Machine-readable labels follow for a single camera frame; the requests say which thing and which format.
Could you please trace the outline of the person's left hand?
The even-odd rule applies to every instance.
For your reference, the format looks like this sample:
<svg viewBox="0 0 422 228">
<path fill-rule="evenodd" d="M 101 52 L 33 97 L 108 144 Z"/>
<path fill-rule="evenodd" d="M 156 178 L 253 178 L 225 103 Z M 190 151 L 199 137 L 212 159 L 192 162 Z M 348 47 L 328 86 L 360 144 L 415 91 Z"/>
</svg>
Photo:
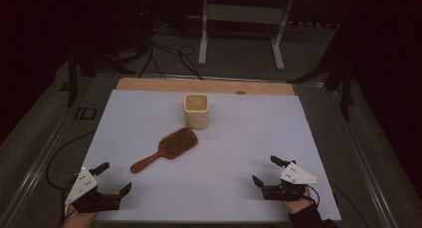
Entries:
<svg viewBox="0 0 422 228">
<path fill-rule="evenodd" d="M 80 213 L 74 206 L 68 208 L 62 228 L 91 228 L 98 213 Z"/>
</svg>

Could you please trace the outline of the beige square cup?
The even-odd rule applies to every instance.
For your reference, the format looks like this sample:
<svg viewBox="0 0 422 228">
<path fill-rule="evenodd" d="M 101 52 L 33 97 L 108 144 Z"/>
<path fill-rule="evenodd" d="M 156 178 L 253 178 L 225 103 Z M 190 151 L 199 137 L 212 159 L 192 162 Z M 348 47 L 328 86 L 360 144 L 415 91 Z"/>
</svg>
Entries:
<svg viewBox="0 0 422 228">
<path fill-rule="evenodd" d="M 205 129 L 208 126 L 209 102 L 206 95 L 187 95 L 184 101 L 184 118 L 187 127 Z"/>
</svg>

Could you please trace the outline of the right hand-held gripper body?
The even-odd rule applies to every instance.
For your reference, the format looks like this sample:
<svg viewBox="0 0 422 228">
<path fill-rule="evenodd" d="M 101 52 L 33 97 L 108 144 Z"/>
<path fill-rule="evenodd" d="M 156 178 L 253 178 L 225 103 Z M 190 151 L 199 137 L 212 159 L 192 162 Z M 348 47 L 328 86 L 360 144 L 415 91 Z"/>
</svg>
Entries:
<svg viewBox="0 0 422 228">
<path fill-rule="evenodd" d="M 306 195 L 310 184 L 319 184 L 320 179 L 308 171 L 290 162 L 280 174 L 279 185 L 265 185 L 261 183 L 261 191 L 265 200 L 299 201 L 301 198 L 314 202 Z"/>
</svg>

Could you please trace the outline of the brown wooden hairbrush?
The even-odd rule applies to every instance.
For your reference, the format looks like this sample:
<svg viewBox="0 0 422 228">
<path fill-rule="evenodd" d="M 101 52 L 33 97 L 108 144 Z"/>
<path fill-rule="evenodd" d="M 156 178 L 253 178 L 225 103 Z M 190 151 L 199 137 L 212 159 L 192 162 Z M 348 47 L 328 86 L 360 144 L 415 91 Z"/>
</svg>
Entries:
<svg viewBox="0 0 422 228">
<path fill-rule="evenodd" d="M 194 131 L 191 128 L 182 127 L 166 135 L 158 143 L 158 151 L 155 154 L 134 163 L 129 170 L 131 173 L 139 173 L 156 159 L 161 157 L 174 159 L 197 144 L 198 138 Z"/>
</svg>

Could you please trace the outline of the white metal stand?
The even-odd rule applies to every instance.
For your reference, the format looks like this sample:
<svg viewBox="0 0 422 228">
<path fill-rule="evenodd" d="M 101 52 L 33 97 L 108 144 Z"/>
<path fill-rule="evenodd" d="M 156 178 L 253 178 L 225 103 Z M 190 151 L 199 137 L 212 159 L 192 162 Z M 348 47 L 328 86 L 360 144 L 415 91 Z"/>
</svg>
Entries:
<svg viewBox="0 0 422 228">
<path fill-rule="evenodd" d="M 278 34 L 271 40 L 271 46 L 276 69 L 278 71 L 283 71 L 286 67 L 280 44 L 287 26 L 293 2 L 294 0 L 287 0 L 282 8 L 268 8 L 215 4 L 209 3 L 208 0 L 202 0 L 202 29 L 198 53 L 198 64 L 200 66 L 204 66 L 207 62 L 209 21 L 256 23 L 278 26 Z"/>
</svg>

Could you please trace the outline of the white table mat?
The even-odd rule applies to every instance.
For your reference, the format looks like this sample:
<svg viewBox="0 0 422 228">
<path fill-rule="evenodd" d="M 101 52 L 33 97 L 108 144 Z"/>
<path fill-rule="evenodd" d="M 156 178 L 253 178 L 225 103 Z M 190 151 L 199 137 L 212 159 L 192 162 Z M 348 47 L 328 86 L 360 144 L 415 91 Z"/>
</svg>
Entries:
<svg viewBox="0 0 422 228">
<path fill-rule="evenodd" d="M 159 158 L 138 174 L 130 167 L 158 149 L 161 139 L 184 124 L 182 93 L 115 90 L 83 162 L 110 167 L 98 178 L 105 194 L 127 183 L 131 191 L 100 222 L 273 223 L 289 216 L 263 198 L 253 179 L 280 181 L 275 155 L 293 160 L 319 180 L 318 210 L 340 217 L 301 101 L 296 96 L 211 94 L 209 123 L 195 147 L 174 159 Z"/>
</svg>

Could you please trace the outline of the black stand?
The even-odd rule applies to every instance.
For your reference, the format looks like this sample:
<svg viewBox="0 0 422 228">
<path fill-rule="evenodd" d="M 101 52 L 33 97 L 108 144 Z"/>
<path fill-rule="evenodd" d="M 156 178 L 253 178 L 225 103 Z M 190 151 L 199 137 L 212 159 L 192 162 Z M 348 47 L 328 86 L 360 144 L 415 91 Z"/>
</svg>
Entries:
<svg viewBox="0 0 422 228">
<path fill-rule="evenodd" d="M 317 67 L 295 79 L 288 80 L 289 84 L 302 84 L 323 73 L 328 73 L 323 82 L 327 91 L 334 92 L 340 88 L 340 112 L 343 118 L 350 121 L 349 103 L 351 102 L 351 81 L 352 81 L 352 41 L 348 34 L 350 29 L 342 23 L 336 29 L 328 47 L 326 48 Z"/>
<path fill-rule="evenodd" d="M 82 58 L 78 59 L 78 56 L 85 56 L 88 59 L 94 58 L 119 73 L 134 75 L 134 71 L 124 68 L 112 59 L 109 59 L 106 55 L 103 55 L 90 47 L 81 47 L 78 49 L 75 45 L 71 45 L 68 49 L 68 80 L 65 83 L 62 83 L 60 87 L 61 92 L 68 93 L 68 108 L 71 108 L 78 98 L 78 66 L 82 62 Z"/>
</svg>

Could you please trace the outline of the aluminium floor rail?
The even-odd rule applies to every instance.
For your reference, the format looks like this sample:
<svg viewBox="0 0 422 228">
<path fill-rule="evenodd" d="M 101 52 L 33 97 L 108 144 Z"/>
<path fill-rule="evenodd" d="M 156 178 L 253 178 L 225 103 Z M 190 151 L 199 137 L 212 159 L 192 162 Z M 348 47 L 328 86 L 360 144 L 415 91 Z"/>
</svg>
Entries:
<svg viewBox="0 0 422 228">
<path fill-rule="evenodd" d="M 345 120 L 340 112 L 339 95 L 337 92 L 328 91 L 327 96 L 331 106 L 334 108 L 335 117 L 341 125 L 342 132 L 347 141 L 348 151 L 352 154 L 352 160 L 357 167 L 360 176 L 359 183 L 365 187 L 365 194 L 359 195 L 359 198 L 361 199 L 359 205 L 357 205 L 357 200 L 353 200 L 350 197 L 350 192 L 344 193 L 344 198 L 355 208 L 366 228 L 373 228 L 373 226 L 370 226 L 370 223 L 375 220 L 378 221 L 381 228 L 396 228 L 395 220 L 391 216 L 384 194 L 364 155 L 356 133 L 350 122 Z"/>
<path fill-rule="evenodd" d="M 76 108 L 36 107 L 24 116 L 4 147 L 0 228 L 57 228 L 61 217 L 60 192 L 45 181 L 54 151 L 64 142 L 66 126 Z"/>
</svg>

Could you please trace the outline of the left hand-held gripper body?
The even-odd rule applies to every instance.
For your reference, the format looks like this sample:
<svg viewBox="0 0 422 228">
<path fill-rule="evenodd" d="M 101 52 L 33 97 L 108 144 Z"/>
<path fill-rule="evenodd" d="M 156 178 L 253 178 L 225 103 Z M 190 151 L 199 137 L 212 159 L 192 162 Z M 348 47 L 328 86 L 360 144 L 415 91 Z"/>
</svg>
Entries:
<svg viewBox="0 0 422 228">
<path fill-rule="evenodd" d="M 76 176 L 68 196 L 67 206 L 74 206 L 79 212 L 101 212 L 118 210 L 119 194 L 102 194 L 98 191 L 97 175 L 91 175 L 90 169 L 83 168 Z"/>
</svg>

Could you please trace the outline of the person's right hand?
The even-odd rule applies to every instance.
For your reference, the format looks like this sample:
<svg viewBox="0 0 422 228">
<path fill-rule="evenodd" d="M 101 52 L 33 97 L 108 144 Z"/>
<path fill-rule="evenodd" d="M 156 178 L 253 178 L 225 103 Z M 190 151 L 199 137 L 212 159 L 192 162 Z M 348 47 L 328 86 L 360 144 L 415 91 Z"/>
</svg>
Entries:
<svg viewBox="0 0 422 228">
<path fill-rule="evenodd" d="M 284 205 L 287 207 L 290 214 L 296 214 L 312 205 L 311 193 L 308 188 L 306 188 L 304 194 L 299 200 L 295 201 L 284 201 Z"/>
</svg>

